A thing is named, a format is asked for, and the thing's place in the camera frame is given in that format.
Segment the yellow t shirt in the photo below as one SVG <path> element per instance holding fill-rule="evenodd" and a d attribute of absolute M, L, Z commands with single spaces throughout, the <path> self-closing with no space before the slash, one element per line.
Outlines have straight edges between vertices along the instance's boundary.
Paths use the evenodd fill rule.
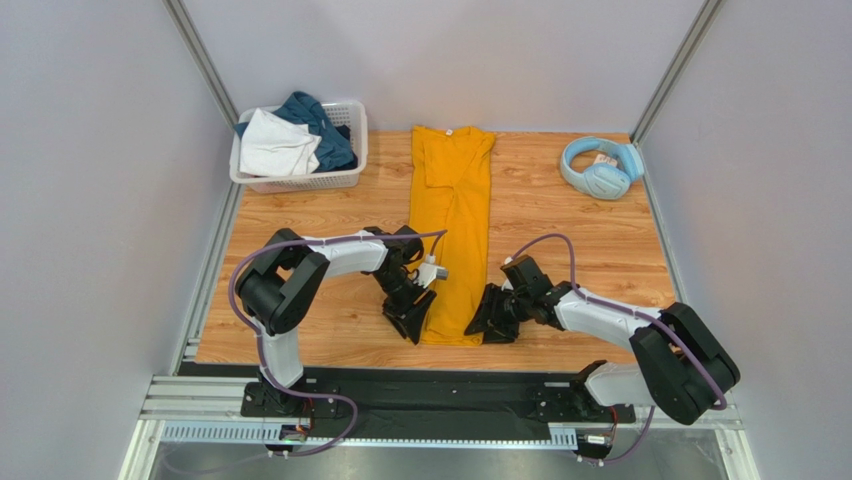
<path fill-rule="evenodd" d="M 418 232 L 443 230 L 434 250 L 448 278 L 432 284 L 436 298 L 421 341 L 431 345 L 479 346 L 482 334 L 467 334 L 487 283 L 491 201 L 491 153 L 496 135 L 476 127 L 411 130 L 413 173 L 408 225 Z"/>

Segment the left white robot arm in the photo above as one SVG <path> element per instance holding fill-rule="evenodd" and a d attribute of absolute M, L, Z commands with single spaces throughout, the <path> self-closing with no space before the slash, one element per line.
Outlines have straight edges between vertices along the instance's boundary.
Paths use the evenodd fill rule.
<path fill-rule="evenodd" d="M 395 233 L 366 227 L 329 238 L 280 229 L 240 263 L 229 281 L 229 302 L 253 330 L 262 358 L 257 381 L 245 390 L 242 416 L 334 416 L 335 392 L 329 398 L 316 391 L 307 398 L 288 392 L 303 385 L 298 327 L 327 279 L 354 273 L 372 277 L 385 295 L 385 319 L 402 338 L 418 344 L 437 297 L 433 286 L 449 276 L 425 239 L 408 226 Z"/>

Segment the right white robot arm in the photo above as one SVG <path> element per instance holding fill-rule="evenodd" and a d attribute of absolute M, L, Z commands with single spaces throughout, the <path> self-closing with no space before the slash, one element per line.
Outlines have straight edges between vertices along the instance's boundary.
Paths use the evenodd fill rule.
<path fill-rule="evenodd" d="M 467 334 L 481 334 L 486 343 L 511 343 L 521 323 L 534 321 L 630 351 L 632 365 L 603 361 L 581 372 L 582 395 L 601 407 L 655 406 L 692 425 L 706 411 L 724 409 L 725 394 L 741 380 L 736 363 L 687 304 L 639 307 L 570 281 L 553 283 L 528 255 L 501 270 L 505 282 L 486 286 Z"/>

